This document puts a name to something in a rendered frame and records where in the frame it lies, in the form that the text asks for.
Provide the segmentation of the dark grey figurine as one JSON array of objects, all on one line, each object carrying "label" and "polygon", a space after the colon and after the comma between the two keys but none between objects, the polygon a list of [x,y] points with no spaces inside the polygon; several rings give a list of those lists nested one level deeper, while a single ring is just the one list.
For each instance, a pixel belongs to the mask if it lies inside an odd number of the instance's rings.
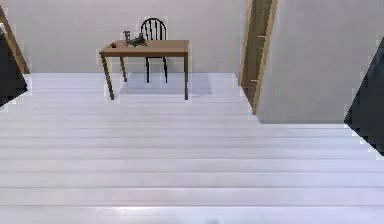
[{"label": "dark grey figurine", "polygon": [[146,40],[143,37],[143,34],[140,33],[138,37],[131,39],[130,38],[130,31],[124,31],[125,36],[125,44],[126,45],[132,45],[134,47],[136,46],[146,46]]}]

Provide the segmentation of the brown wooden table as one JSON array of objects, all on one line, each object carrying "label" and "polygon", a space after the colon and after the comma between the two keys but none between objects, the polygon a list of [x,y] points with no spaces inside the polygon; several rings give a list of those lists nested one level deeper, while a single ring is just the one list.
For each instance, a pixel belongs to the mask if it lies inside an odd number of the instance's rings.
[{"label": "brown wooden table", "polygon": [[188,96],[189,79],[189,41],[188,40],[147,40],[145,46],[127,46],[124,40],[114,41],[115,48],[107,45],[100,52],[100,58],[108,86],[109,97],[115,98],[111,77],[108,70],[107,57],[118,57],[122,65],[124,80],[127,80],[124,57],[180,57],[184,64],[184,99]]}]

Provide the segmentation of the black spindle-back chair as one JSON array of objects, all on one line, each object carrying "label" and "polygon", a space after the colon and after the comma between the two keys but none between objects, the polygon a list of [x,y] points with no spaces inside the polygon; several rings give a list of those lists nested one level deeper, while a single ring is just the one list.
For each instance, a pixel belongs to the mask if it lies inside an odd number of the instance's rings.
[{"label": "black spindle-back chair", "polygon": [[[165,23],[156,17],[150,17],[145,19],[141,25],[141,33],[145,40],[167,40],[167,29]],[[146,81],[150,81],[150,63],[149,59],[161,58],[163,61],[163,69],[165,74],[165,82],[168,82],[168,68],[167,68],[167,59],[166,57],[146,57],[145,66],[146,66]]]}]

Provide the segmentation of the brown wooden door frame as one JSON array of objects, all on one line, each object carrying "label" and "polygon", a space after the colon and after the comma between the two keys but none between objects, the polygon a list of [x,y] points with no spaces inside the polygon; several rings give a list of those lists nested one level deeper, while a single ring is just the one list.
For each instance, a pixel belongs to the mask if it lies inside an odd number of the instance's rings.
[{"label": "brown wooden door frame", "polygon": [[16,41],[16,38],[12,32],[12,28],[8,22],[7,16],[0,5],[0,27],[2,28],[2,31],[4,32],[5,39],[10,47],[10,50],[12,52],[12,55],[15,58],[15,61],[17,63],[17,66],[22,74],[29,74],[30,70],[28,68],[28,65],[26,63],[26,60],[23,56],[23,53]]}]

